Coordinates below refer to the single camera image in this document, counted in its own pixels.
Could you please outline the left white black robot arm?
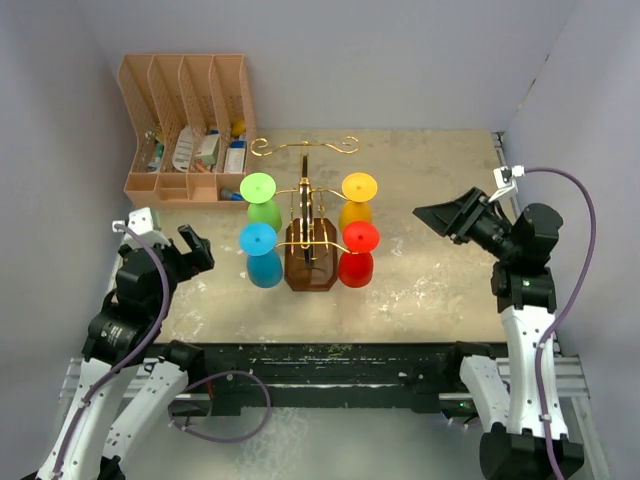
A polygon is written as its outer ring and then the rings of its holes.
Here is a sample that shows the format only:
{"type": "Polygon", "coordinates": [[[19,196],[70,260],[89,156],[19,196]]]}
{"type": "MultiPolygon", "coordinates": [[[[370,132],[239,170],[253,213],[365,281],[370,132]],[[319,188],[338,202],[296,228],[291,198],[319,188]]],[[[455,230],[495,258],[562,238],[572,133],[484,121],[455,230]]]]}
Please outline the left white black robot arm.
{"type": "Polygon", "coordinates": [[[151,427],[182,390],[194,392],[206,378],[204,353],[173,341],[143,386],[122,402],[148,348],[158,337],[177,286],[213,269],[208,239],[191,226],[178,232],[182,253],[153,224],[116,221],[123,234],[115,287],[88,326],[79,383],[51,452],[34,479],[123,479],[151,427]]]}

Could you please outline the blue plastic wine glass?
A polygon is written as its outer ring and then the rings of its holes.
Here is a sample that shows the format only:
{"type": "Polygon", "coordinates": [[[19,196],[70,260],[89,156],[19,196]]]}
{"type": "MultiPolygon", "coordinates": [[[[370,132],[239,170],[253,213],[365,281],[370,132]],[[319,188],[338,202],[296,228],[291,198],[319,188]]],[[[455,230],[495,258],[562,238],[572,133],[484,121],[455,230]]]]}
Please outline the blue plastic wine glass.
{"type": "Polygon", "coordinates": [[[282,263],[275,250],[275,230],[266,223],[250,223],[241,231],[238,241],[247,255],[250,281],[259,288],[275,287],[283,278],[282,263]]]}

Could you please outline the green plastic wine glass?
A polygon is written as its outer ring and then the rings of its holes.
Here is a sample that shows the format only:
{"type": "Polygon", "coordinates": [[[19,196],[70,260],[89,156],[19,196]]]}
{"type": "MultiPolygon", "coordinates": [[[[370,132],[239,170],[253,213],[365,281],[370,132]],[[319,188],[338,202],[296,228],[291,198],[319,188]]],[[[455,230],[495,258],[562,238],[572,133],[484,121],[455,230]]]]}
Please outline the green plastic wine glass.
{"type": "Polygon", "coordinates": [[[274,200],[276,182],[266,173],[247,175],[240,184],[240,193],[249,203],[247,216],[250,223],[265,223],[276,233],[282,228],[281,210],[274,200]]]}

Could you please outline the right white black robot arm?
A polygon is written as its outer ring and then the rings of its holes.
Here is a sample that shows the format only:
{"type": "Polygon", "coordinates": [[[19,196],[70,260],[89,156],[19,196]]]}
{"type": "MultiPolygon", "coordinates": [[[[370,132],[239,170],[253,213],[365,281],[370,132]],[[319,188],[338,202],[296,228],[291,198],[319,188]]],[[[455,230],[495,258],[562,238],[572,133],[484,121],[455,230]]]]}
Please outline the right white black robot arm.
{"type": "Polygon", "coordinates": [[[417,207],[414,215],[454,244],[474,242],[496,261],[491,290],[505,331],[509,380],[476,345],[462,345],[445,366],[446,383],[469,391],[484,430],[479,458],[487,479],[568,479],[584,465],[570,440],[556,385],[551,328],[555,283],[548,267],[562,217],[534,203],[515,222],[472,188],[446,203],[417,207]]]}

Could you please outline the yellow plastic wine glass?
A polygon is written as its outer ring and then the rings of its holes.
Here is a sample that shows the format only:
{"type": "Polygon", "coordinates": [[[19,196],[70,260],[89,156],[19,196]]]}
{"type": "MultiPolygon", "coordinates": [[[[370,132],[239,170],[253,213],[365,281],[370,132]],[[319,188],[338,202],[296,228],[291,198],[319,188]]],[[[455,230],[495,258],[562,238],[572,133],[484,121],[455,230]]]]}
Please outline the yellow plastic wine glass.
{"type": "Polygon", "coordinates": [[[354,222],[373,222],[373,211],[369,202],[376,196],[376,180],[364,172],[348,175],[342,182],[342,193],[346,197],[339,217],[339,229],[344,232],[354,222]]]}

